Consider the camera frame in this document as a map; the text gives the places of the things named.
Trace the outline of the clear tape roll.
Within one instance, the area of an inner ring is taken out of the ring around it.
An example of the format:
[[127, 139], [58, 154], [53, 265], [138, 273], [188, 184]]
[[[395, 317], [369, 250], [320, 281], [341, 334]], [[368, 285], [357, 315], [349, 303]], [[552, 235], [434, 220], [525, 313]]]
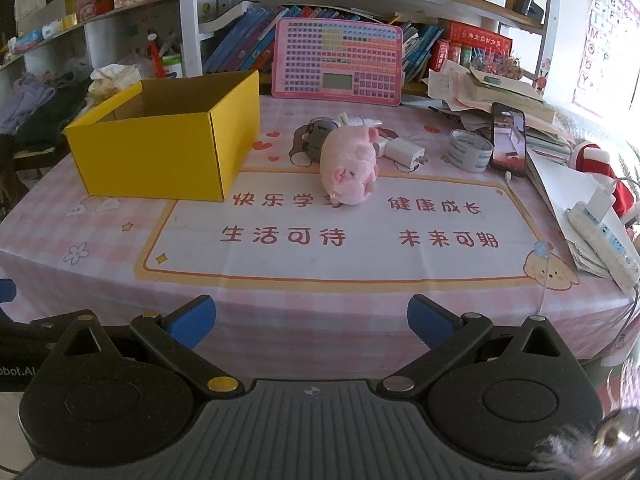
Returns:
[[456, 129], [450, 132], [447, 159], [470, 174], [484, 172], [491, 160], [494, 146], [480, 134]]

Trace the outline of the white power adapter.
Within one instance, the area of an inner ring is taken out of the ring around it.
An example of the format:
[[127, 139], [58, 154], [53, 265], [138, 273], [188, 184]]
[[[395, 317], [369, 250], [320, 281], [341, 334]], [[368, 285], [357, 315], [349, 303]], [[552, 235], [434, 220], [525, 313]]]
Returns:
[[375, 149], [378, 158], [388, 158], [402, 172], [416, 171], [426, 163], [424, 148], [401, 138], [379, 138]]

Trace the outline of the pink plush pig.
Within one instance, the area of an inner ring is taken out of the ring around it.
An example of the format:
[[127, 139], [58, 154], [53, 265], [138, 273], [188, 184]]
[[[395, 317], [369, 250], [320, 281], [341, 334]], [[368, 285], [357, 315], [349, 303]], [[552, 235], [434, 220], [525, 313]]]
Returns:
[[320, 178], [333, 206], [356, 206], [372, 194], [378, 178], [374, 144], [379, 137], [371, 126], [344, 126], [328, 134], [320, 155]]

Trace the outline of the grey toy car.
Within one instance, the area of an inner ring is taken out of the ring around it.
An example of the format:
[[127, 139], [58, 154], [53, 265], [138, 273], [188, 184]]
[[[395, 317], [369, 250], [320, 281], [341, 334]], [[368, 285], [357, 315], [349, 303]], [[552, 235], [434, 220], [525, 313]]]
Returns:
[[328, 135], [337, 128], [332, 119], [317, 118], [307, 125], [303, 152], [312, 162], [320, 162], [322, 146]]

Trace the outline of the pink printed table mat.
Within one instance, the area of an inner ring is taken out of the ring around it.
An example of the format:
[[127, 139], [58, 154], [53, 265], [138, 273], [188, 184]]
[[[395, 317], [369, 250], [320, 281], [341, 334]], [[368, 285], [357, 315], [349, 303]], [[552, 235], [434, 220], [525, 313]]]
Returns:
[[377, 373], [419, 343], [408, 300], [433, 297], [498, 324], [548, 318], [576, 356], [623, 359], [639, 309], [610, 280], [579, 272], [524, 179], [448, 164], [451, 126], [410, 108], [352, 106], [422, 145], [413, 172], [382, 162], [373, 195], [335, 206], [317, 170], [288, 159], [293, 131], [328, 103], [262, 100], [262, 131], [221, 203], [91, 196], [57, 164], [2, 221], [1, 272], [30, 321], [91, 309], [107, 323], [167, 312], [201, 294], [218, 318], [203, 350], [232, 368]]

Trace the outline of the white power strip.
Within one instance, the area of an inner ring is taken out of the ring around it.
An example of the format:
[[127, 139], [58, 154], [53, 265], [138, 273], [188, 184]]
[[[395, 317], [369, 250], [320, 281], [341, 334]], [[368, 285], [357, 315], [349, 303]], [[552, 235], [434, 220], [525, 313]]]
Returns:
[[607, 188], [597, 188], [588, 202], [580, 200], [570, 208], [566, 218], [620, 289], [631, 290], [639, 285], [639, 256], [613, 203], [614, 196]]

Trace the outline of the yellow cardboard box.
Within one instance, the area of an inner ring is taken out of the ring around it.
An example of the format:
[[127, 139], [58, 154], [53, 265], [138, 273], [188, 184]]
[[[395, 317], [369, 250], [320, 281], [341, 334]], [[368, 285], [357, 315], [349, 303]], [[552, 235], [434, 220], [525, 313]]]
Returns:
[[259, 76], [148, 79], [65, 129], [95, 196], [222, 202], [260, 131]]

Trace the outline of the black smartphone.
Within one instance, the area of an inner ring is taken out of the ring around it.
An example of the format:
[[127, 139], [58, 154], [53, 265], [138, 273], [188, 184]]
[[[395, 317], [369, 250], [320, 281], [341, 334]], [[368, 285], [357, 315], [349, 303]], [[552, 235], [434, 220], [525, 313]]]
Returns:
[[491, 107], [490, 142], [494, 146], [490, 164], [512, 176], [526, 175], [526, 122], [521, 110], [495, 102]]

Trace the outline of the pile of clothes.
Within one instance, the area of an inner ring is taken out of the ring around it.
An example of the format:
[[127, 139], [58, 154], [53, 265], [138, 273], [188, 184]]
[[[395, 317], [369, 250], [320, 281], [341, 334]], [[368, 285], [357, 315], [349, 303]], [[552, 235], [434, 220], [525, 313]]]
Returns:
[[24, 73], [1, 107], [2, 136], [14, 136], [20, 150], [62, 144], [64, 129], [86, 106], [90, 82], [83, 70], [69, 70], [48, 81]]

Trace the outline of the stack of papers and books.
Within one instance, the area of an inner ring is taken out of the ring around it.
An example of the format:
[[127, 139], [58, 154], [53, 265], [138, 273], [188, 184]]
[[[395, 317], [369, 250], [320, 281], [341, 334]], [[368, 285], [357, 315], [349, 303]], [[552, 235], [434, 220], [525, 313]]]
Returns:
[[520, 110], [530, 140], [528, 145], [538, 155], [567, 164], [575, 142], [562, 127], [558, 111], [544, 102], [525, 82], [465, 68], [447, 60], [439, 72], [429, 70], [424, 79], [427, 95], [445, 102], [454, 113], [481, 110], [490, 113], [499, 103]]

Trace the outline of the tissue pack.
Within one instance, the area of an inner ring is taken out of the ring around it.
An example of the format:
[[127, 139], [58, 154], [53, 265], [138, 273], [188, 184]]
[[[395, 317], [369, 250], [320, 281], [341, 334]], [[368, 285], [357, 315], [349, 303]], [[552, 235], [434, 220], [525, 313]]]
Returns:
[[90, 79], [89, 96], [99, 104], [139, 82], [141, 74], [134, 65], [110, 64], [94, 70]]

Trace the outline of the red dictionary box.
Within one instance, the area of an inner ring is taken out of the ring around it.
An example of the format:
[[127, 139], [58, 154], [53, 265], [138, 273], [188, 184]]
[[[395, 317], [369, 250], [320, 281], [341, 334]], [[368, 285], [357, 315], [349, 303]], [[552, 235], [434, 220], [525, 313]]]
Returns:
[[512, 40], [506, 36], [457, 21], [443, 20], [440, 26], [444, 29], [445, 39], [463, 47], [494, 52], [502, 56], [511, 55]]

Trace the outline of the pink learning keyboard tablet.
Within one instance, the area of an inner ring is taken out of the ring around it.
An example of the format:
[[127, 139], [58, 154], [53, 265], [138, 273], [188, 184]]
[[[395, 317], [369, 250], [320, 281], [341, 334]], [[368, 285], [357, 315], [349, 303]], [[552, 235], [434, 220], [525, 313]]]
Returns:
[[271, 94], [397, 106], [403, 53], [402, 30], [395, 25], [284, 18], [274, 36]]

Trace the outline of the row of blue books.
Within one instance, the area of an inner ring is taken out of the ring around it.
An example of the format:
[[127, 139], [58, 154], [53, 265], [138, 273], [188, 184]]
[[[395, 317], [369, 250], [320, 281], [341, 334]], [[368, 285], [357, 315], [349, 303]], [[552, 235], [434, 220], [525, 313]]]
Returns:
[[257, 46], [259, 38], [286, 6], [248, 9], [226, 29], [216, 48], [203, 62], [206, 74], [236, 72]]

